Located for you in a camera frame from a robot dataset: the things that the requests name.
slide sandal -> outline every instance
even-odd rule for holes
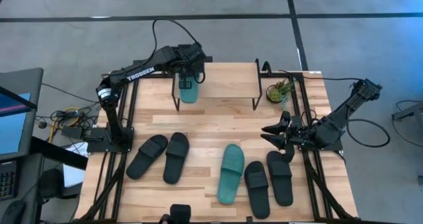
[[[253,161],[245,168],[245,184],[249,191],[252,214],[258,219],[270,215],[269,195],[266,173],[260,161]]]
[[[289,164],[283,162],[282,159],[283,155],[277,151],[269,152],[266,158],[276,202],[287,207],[293,203],[292,174]]]
[[[184,168],[185,158],[190,149],[188,138],[179,132],[172,135],[166,150],[166,165],[163,180],[168,184],[176,184]]]
[[[167,146],[167,138],[163,135],[150,137],[139,149],[134,160],[126,169],[126,175],[133,180],[141,178],[145,171],[163,153]]]
[[[232,204],[244,171],[244,153],[238,145],[229,144],[223,154],[217,199]]]
[[[180,100],[187,104],[195,103],[198,98],[198,83],[195,81],[194,76],[186,77],[186,82],[191,82],[192,86],[191,89],[179,89]]]

black slipper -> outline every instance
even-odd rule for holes
[[[270,215],[269,195],[266,173],[260,161],[253,161],[244,171],[245,184],[249,191],[252,214],[258,219],[265,219]]]
[[[188,138],[179,132],[172,135],[166,150],[166,165],[163,180],[168,184],[176,184],[179,181],[185,158],[190,149]]]
[[[293,203],[291,169],[289,164],[282,161],[283,155],[277,151],[267,154],[267,167],[272,181],[276,202],[284,207]]]
[[[145,171],[165,151],[167,138],[163,135],[150,137],[139,149],[134,160],[126,169],[126,175],[133,180],[141,178]]]

keyboard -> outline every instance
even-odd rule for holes
[[[0,163],[0,201],[16,197],[17,161]]]

yellow cable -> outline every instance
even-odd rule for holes
[[[66,108],[65,110],[64,110],[64,112],[67,112],[67,111],[69,111],[69,110],[79,110],[79,108]],[[68,124],[68,125],[66,125],[67,127],[71,127],[71,126],[73,126],[73,125],[75,125],[77,122],[78,122],[78,120],[79,120],[79,117],[76,117],[76,119],[74,119],[74,121],[73,122],[71,122],[70,124]],[[49,138],[48,138],[48,143],[51,143],[52,142],[52,140],[53,140],[53,133],[54,133],[54,131],[56,131],[56,122],[58,121],[58,118],[56,117],[55,118],[55,120],[53,121],[53,125],[51,125],[50,126],[50,136],[49,136]]]

gray floor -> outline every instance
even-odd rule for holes
[[[294,0],[297,13],[413,13],[423,0]],[[193,15],[216,13],[288,13],[287,0],[3,0],[0,18]],[[268,60],[274,68],[299,70],[290,19],[183,20],[216,61]],[[393,131],[394,103],[423,99],[422,18],[300,19],[310,70],[326,77],[369,78],[383,86],[381,98],[369,102],[355,118],[388,129],[392,142],[369,149],[342,138],[347,169],[360,217],[374,221],[421,223],[423,148],[402,141]],[[159,46],[189,42],[170,23],[157,25]],[[130,65],[152,50],[151,22],[0,23],[0,70],[43,67],[44,82],[95,100],[100,74]],[[349,82],[325,81],[332,108],[349,93]],[[88,102],[43,87],[39,115]],[[423,143],[413,119],[397,124],[402,134]],[[360,139],[380,143],[373,127],[352,124]],[[34,135],[45,138],[47,130]],[[56,145],[69,140],[57,137]],[[52,200],[42,219],[68,221],[76,200]]]

